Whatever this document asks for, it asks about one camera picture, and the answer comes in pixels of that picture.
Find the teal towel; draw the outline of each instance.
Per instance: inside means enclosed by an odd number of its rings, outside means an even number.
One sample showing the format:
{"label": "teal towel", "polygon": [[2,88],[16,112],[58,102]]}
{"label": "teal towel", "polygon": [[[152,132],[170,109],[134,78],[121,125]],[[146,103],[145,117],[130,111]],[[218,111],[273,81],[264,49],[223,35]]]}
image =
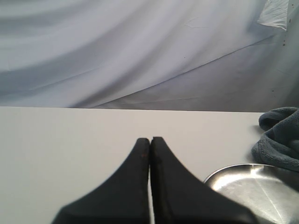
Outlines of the teal towel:
{"label": "teal towel", "polygon": [[252,148],[255,161],[299,171],[299,108],[271,110],[259,124],[266,132]]}

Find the fleece cloth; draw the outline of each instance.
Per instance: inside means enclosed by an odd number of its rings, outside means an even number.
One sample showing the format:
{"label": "fleece cloth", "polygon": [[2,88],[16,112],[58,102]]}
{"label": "fleece cloth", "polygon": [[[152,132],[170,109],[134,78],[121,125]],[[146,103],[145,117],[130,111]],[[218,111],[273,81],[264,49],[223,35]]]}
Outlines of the fleece cloth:
{"label": "fleece cloth", "polygon": [[271,110],[259,125],[266,132],[252,148],[255,161],[299,172],[299,108]]}

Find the metal plate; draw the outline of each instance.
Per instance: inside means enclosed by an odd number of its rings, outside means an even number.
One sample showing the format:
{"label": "metal plate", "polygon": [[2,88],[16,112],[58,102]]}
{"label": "metal plate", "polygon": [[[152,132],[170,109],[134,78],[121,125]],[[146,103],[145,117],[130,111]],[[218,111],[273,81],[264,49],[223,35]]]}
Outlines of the metal plate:
{"label": "metal plate", "polygon": [[248,207],[263,224],[299,224],[299,173],[261,164],[220,169],[205,183]]}

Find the black rubber pad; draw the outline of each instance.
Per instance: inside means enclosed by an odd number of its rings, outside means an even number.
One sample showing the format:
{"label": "black rubber pad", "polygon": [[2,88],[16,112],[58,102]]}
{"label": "black rubber pad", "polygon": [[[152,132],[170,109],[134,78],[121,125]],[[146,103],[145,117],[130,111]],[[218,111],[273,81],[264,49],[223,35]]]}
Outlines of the black rubber pad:
{"label": "black rubber pad", "polygon": [[216,193],[192,175],[163,138],[153,139],[149,157],[156,224],[257,223],[249,209]]}
{"label": "black rubber pad", "polygon": [[94,191],[63,207],[53,224],[149,224],[149,148],[147,139],[138,139],[118,170]]}

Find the white tabletop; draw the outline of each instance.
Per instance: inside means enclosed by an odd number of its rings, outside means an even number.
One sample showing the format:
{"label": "white tabletop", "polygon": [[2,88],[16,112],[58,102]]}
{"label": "white tabletop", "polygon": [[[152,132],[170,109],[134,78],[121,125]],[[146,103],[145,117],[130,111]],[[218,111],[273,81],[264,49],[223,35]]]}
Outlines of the white tabletop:
{"label": "white tabletop", "polygon": [[61,206],[103,183],[140,137],[164,137],[201,180],[252,162],[260,115],[0,107],[0,223],[51,223]]}

